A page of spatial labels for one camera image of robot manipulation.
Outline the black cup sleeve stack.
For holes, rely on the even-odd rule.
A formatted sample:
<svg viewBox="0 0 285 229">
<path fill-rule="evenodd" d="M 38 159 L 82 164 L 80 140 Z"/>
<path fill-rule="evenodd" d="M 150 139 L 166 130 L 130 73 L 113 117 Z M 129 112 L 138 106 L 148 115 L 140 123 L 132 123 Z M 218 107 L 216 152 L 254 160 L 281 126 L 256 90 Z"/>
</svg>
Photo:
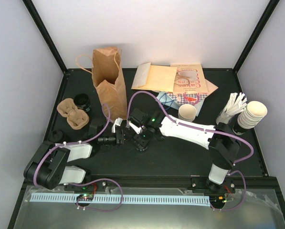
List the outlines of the black cup sleeve stack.
<svg viewBox="0 0 285 229">
<path fill-rule="evenodd" d="M 74 104 L 79 108 L 84 110 L 85 112 L 90 112 L 91 111 L 91 103 L 90 103 L 90 98 L 87 94 L 77 94 L 74 97 Z"/>
</svg>

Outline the brown paper bag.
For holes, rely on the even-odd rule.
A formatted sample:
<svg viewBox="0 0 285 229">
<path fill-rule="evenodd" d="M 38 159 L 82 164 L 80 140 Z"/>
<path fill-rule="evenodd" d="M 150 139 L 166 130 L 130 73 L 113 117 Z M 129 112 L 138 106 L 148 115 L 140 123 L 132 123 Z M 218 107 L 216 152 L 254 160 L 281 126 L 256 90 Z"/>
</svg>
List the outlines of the brown paper bag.
<svg viewBox="0 0 285 229">
<path fill-rule="evenodd" d="M 97 91 L 100 104 L 107 104 L 111 120 L 127 118 L 127 93 L 125 79 L 121 67 L 121 50 L 115 46 L 93 50 L 93 55 L 85 55 L 92 61 L 92 69 L 82 67 L 77 56 L 76 65 L 92 75 L 93 85 Z"/>
</svg>

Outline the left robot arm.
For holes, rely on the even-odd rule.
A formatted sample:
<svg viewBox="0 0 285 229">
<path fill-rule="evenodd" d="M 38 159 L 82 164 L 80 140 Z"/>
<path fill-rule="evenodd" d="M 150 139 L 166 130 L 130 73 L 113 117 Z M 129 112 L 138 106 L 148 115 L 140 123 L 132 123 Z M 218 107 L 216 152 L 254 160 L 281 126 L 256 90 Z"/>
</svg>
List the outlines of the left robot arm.
<svg viewBox="0 0 285 229">
<path fill-rule="evenodd" d="M 94 157 L 101 146 L 123 144 L 125 136 L 119 128 L 122 121 L 122 118 L 117 118 L 109 133 L 106 131 L 109 122 L 100 118 L 92 120 L 83 141 L 59 144 L 44 141 L 25 167 L 24 178 L 47 189 L 75 183 L 81 190 L 88 190 L 92 185 L 92 179 L 86 175 L 86 169 L 67 164 L 78 159 Z"/>
</svg>

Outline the black sleeved paper cup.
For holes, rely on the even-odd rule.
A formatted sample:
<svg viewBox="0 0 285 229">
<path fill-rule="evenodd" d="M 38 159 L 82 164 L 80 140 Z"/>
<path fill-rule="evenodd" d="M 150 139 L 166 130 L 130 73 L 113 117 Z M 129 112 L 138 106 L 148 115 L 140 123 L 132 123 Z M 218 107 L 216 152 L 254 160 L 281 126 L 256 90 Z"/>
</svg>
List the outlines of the black sleeved paper cup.
<svg viewBox="0 0 285 229">
<path fill-rule="evenodd" d="M 143 152 L 143 151 L 145 151 L 145 150 L 147 150 L 147 146 L 138 146 L 137 147 L 137 150 L 139 151 L 139 152 Z"/>
</svg>

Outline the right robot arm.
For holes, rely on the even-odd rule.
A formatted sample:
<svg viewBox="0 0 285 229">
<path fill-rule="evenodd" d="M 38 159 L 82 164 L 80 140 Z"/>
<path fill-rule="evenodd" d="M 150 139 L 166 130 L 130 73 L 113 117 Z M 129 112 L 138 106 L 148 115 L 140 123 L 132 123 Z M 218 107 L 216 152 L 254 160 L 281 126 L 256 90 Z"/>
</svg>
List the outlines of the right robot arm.
<svg viewBox="0 0 285 229">
<path fill-rule="evenodd" d="M 148 115 L 137 108 L 127 121 L 127 126 L 135 131 L 132 141 L 140 151 L 145 150 L 153 138 L 160 139 L 164 136 L 186 140 L 209 150 L 212 166 L 205 185 L 212 193 L 221 191 L 241 146 L 227 124 L 219 123 L 218 131 L 223 134 L 215 134 L 216 127 L 213 125 L 195 124 L 159 111 Z"/>
</svg>

